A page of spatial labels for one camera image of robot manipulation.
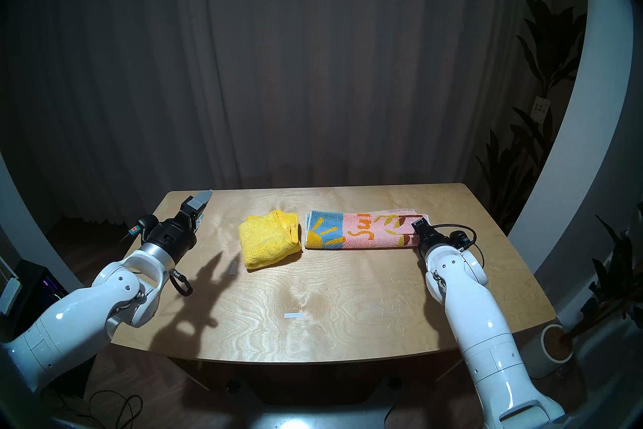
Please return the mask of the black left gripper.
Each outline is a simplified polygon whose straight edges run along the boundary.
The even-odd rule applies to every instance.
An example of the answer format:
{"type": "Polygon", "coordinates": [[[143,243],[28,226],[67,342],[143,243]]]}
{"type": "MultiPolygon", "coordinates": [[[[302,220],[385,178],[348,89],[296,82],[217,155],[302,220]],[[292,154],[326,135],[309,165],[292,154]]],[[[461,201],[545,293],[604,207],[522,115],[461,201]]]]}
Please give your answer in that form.
{"type": "Polygon", "coordinates": [[[204,190],[186,199],[186,206],[170,219],[159,222],[155,215],[147,215],[147,243],[160,247],[175,264],[197,242],[198,231],[204,217],[203,210],[211,198],[212,190],[204,190]]]}

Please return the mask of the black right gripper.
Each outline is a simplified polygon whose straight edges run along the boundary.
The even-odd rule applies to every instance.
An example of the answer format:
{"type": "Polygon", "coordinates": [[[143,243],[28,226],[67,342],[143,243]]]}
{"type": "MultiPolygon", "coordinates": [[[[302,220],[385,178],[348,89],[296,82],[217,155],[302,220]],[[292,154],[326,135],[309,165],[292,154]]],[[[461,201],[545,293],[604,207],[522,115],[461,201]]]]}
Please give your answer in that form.
{"type": "Polygon", "coordinates": [[[417,235],[420,257],[426,257],[434,247],[451,246],[449,237],[438,232],[425,218],[413,222],[413,229],[417,235]]]}

